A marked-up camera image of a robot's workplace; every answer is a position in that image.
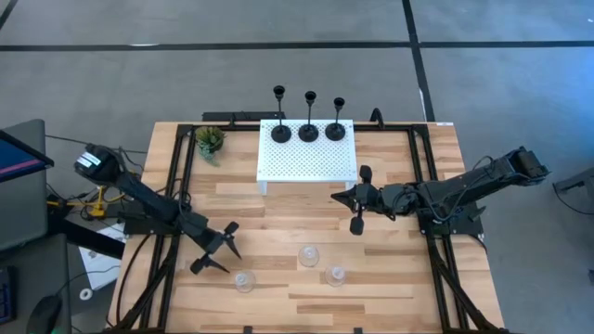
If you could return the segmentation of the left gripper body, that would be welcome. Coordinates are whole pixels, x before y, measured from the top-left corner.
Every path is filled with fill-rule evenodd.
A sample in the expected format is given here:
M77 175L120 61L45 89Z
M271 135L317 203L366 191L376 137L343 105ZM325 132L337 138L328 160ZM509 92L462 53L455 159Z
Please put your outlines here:
M194 275L197 275L202 269L205 269L203 267L202 259L206 255L209 255L212 258L212 255L215 254L221 246L226 244L225 234L234 235L238 229L239 224L234 221L230 222L223 232L215 231L210 227L207 227L203 233L198 236L198 240L196 241L196 243L204 250L204 254L192 263L190 271Z

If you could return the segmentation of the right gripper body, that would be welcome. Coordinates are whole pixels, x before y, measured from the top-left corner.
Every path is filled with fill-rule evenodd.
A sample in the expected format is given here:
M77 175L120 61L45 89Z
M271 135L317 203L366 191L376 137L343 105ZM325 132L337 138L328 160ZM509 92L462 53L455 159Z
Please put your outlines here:
M361 236L364 231L363 212L372 210L383 213L384 204L381 199L381 192L371 184L372 171L367 165L362 165L359 170L361 184L356 185L357 190L354 196L355 205L351 205L351 210L355 216L350 222L350 232L355 236Z

